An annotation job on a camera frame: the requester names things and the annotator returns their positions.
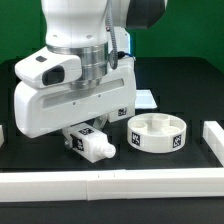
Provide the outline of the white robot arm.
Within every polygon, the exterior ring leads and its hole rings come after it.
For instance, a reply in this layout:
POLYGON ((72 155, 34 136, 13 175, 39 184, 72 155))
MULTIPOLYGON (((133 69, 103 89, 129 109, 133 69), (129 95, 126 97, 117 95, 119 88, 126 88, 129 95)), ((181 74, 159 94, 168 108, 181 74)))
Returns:
POLYGON ((135 114, 134 59, 126 29, 149 28, 168 0, 41 0, 46 46, 15 65, 18 129, 30 138, 135 114))

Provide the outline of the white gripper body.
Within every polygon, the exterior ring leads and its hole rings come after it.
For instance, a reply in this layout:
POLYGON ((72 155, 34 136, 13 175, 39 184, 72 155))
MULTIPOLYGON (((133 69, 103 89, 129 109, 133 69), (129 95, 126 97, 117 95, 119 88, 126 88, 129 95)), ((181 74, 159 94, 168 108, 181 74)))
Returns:
POLYGON ((100 116, 109 122, 135 114, 136 81, 134 60, 121 59, 101 83, 86 90, 72 90, 68 84, 35 89, 20 82, 14 92, 18 129, 35 138, 100 116))

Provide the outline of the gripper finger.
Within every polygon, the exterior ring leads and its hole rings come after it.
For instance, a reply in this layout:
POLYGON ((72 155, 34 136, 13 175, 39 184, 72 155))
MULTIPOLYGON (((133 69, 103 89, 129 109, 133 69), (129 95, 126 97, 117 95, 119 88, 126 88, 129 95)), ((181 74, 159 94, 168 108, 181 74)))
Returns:
POLYGON ((93 127, 95 129, 102 130, 104 128, 107 120, 108 120, 107 114, 101 115, 94 120, 93 127))

